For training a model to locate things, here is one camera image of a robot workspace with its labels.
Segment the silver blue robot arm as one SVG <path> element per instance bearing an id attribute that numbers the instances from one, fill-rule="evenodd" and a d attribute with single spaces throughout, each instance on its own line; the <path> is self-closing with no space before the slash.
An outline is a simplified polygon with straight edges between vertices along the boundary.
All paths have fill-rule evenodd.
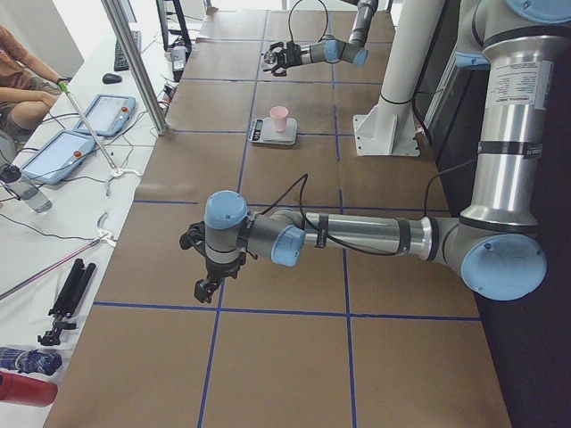
<path id="1" fill-rule="evenodd" d="M 262 54 L 263 70 L 285 76 L 292 67 L 316 62 L 363 64 L 377 1 L 344 1 L 358 12 L 344 42 L 323 36 L 312 45 L 276 42 Z M 446 1 L 405 1 L 377 104 L 354 116 L 358 155 L 406 155 L 406 120 L 412 113 L 420 74 Z M 546 256 L 532 237 L 534 175 L 542 155 L 542 131 L 554 63 L 570 46 L 570 1 L 459 1 L 456 66 L 489 69 L 483 125 L 473 160 L 440 171 L 426 184 L 424 217 L 368 218 L 305 213 L 304 174 L 263 212 L 249 210 L 233 191 L 219 191 L 206 204 L 203 221 L 180 236 L 194 248 L 207 274 L 194 297 L 211 302 L 227 277 L 237 278 L 246 254 L 293 267 L 305 243 L 339 247 L 379 257 L 409 254 L 447 266 L 465 286 L 490 300 L 517 300 L 534 291 L 547 271 Z M 432 183 L 476 164 L 471 203 L 458 218 L 427 216 Z M 302 182 L 298 210 L 270 209 Z"/>
<path id="2" fill-rule="evenodd" d="M 297 1 L 291 7 L 288 15 L 287 25 L 290 39 L 286 42 L 271 44 L 268 50 L 261 55 L 261 69 L 263 72 L 271 73 L 275 77 L 286 77 L 288 69 L 311 63 L 326 62 L 336 64 L 338 62 L 348 62 L 362 66 L 366 62 L 368 49 L 365 47 L 365 44 L 368 39 L 371 21 L 377 12 L 378 1 L 347 1 L 347 4 L 353 4 L 357 7 L 352 32 L 348 41 L 343 41 L 331 34 L 327 34 L 327 7 L 323 1 L 319 1 L 326 14 L 326 23 L 320 39 L 310 45 L 298 45 L 294 41 L 291 17 L 299 3 L 300 1 Z"/>

